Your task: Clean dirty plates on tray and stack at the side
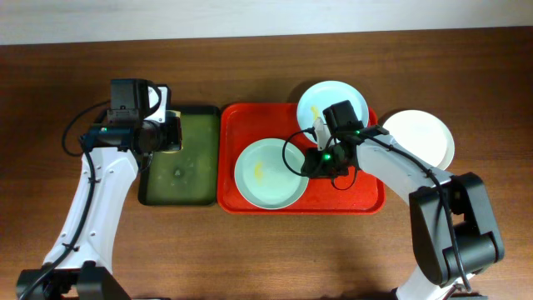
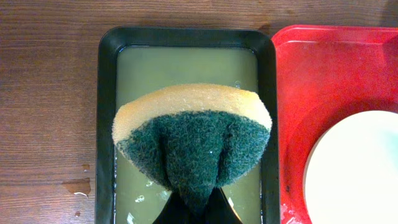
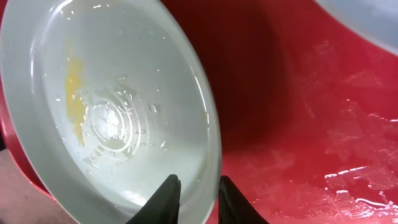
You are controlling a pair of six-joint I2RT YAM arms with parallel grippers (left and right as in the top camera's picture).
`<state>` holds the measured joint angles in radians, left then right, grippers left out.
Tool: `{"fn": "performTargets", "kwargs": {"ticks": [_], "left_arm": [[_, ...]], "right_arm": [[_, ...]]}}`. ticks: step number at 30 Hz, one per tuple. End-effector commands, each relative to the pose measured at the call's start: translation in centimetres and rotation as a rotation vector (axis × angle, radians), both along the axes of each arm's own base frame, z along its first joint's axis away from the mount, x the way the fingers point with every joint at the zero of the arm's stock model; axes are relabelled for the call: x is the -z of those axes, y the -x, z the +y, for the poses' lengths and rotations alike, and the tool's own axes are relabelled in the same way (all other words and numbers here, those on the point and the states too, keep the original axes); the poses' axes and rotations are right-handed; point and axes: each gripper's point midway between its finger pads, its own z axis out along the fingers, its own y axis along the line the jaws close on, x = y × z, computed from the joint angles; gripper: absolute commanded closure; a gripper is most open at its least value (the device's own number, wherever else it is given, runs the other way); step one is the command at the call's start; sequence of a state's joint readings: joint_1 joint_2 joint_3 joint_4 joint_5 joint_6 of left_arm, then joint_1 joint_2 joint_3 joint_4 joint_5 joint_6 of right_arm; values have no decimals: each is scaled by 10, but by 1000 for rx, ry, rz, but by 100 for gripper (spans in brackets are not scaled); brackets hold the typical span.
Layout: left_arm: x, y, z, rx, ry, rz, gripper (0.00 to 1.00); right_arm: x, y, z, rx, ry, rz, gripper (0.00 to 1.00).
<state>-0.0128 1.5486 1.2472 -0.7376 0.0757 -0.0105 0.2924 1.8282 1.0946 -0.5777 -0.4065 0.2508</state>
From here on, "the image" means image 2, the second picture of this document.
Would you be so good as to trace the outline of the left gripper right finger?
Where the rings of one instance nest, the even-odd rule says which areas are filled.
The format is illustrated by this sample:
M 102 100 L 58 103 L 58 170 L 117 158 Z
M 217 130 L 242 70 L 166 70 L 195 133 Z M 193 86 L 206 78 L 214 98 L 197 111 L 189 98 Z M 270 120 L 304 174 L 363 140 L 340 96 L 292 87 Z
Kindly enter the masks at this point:
M 204 224 L 242 224 L 221 188 L 214 188 L 203 216 Z

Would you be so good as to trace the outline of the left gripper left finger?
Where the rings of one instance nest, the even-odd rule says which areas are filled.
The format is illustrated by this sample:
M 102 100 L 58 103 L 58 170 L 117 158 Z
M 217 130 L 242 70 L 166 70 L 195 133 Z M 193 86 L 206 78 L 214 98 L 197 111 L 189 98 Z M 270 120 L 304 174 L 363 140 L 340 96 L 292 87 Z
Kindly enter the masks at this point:
M 153 224 L 188 224 L 190 211 L 180 195 L 172 192 L 167 203 Z

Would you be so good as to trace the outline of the light green plate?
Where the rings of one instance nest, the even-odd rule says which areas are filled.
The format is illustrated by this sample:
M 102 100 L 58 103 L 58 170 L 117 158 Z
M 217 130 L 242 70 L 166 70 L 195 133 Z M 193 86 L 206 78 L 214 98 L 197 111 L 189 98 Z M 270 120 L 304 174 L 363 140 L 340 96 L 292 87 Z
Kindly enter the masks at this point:
M 330 128 L 305 170 L 312 223 L 397 224 L 397 113 L 365 111 Z

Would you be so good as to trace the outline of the green yellow sponge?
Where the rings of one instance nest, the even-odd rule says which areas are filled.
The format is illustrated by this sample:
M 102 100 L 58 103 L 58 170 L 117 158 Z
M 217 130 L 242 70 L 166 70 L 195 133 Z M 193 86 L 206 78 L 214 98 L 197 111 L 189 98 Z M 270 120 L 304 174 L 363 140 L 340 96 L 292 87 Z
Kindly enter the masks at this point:
M 257 93 L 184 84 L 120 107 L 112 138 L 132 165 L 201 215 L 213 189 L 232 184 L 259 163 L 271 129 Z

